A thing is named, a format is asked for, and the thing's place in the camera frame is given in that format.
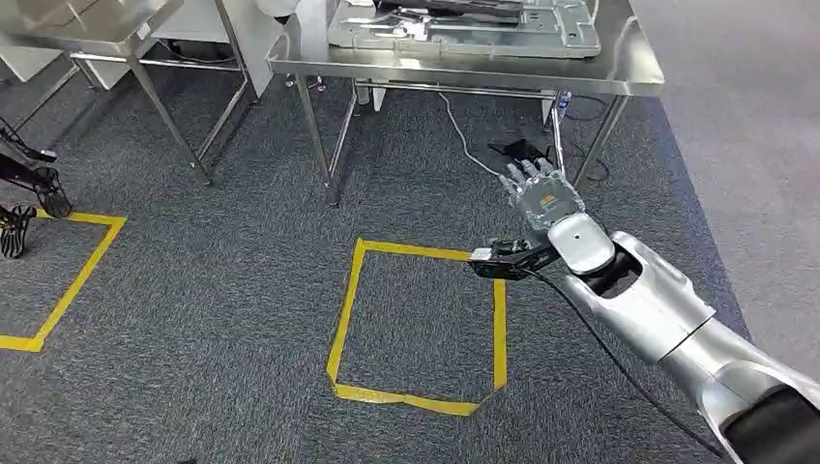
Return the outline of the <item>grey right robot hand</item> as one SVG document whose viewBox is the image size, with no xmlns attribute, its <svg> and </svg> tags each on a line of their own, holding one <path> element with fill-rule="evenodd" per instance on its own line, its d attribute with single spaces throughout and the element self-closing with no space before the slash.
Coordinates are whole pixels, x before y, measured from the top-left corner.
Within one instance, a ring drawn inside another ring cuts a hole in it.
<svg viewBox="0 0 820 464">
<path fill-rule="evenodd" d="M 565 173 L 547 158 L 511 162 L 507 169 L 509 173 L 498 179 L 536 242 L 546 242 L 549 229 L 559 220 L 585 212 L 583 200 Z"/>
</svg>

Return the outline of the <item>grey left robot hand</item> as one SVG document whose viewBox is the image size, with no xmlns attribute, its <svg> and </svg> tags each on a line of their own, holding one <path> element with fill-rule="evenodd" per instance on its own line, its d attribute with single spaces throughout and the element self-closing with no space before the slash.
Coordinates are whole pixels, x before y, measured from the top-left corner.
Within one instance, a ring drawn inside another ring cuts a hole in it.
<svg viewBox="0 0 820 464">
<path fill-rule="evenodd" d="M 29 222 L 37 216 L 31 206 L 1 207 L 1 253 L 4 257 L 16 259 L 25 251 L 25 237 Z"/>
</svg>

